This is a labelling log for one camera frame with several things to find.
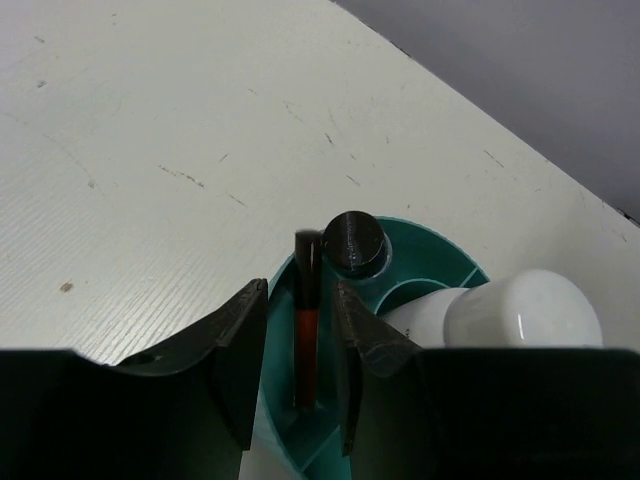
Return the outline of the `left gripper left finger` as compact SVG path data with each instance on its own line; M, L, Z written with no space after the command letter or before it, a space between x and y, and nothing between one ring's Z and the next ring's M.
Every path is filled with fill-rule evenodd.
M268 314L254 279L115 365L1 354L5 479L235 479L250 448Z

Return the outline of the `white cap toner bottle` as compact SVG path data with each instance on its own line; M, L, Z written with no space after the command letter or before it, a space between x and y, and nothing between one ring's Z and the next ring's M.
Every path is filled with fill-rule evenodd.
M526 270L473 288L439 289L382 316L423 348L601 347L594 308L567 278Z

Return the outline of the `teal round organizer cup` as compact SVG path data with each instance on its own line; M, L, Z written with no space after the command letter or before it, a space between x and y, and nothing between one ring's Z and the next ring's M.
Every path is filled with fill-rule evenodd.
M348 479L342 454L331 288L348 281L384 315L442 288L488 277L462 249L408 220L346 211L297 232L269 283L254 432L297 479Z

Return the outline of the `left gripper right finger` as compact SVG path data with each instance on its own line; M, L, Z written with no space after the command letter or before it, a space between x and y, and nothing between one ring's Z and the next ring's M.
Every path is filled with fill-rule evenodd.
M635 479L639 357L423 349L332 288L342 451L355 479Z

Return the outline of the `red lip gloss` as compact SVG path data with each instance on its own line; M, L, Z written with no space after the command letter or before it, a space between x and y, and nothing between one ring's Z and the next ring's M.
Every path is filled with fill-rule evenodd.
M300 230L294 245L294 401L315 407L319 308L322 291L322 234Z

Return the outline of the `small black cap jar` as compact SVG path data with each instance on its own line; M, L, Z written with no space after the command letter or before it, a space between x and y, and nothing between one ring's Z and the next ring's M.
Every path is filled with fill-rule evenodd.
M391 258L391 244L381 223L357 210L334 217L322 233L325 257L343 277L364 280L381 274Z

